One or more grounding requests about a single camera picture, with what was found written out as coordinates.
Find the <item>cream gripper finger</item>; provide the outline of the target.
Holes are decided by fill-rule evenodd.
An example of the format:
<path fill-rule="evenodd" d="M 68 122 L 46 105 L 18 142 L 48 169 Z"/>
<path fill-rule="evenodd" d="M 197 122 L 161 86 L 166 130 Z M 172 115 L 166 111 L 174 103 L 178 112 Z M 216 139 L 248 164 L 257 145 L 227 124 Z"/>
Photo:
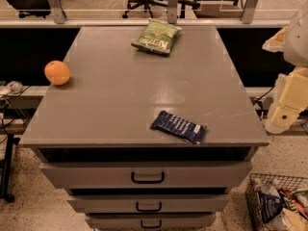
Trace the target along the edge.
<path fill-rule="evenodd" d="M 287 131 L 308 108 L 308 68 L 296 67 L 288 75 L 279 74 L 274 86 L 265 129 L 272 134 Z"/>
<path fill-rule="evenodd" d="M 280 29 L 274 36 L 265 41 L 262 49 L 273 53 L 282 52 L 284 50 L 286 31 L 287 27 Z"/>

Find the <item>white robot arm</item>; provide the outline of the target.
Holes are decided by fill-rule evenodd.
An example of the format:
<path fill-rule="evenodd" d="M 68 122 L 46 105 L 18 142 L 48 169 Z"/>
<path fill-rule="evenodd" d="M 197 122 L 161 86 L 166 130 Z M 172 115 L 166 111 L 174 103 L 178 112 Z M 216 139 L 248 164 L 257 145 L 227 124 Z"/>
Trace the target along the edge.
<path fill-rule="evenodd" d="M 267 132 L 281 134 L 308 108 L 308 2 L 262 48 L 282 52 L 284 60 L 295 67 L 288 75 L 278 75 L 265 121 Z"/>

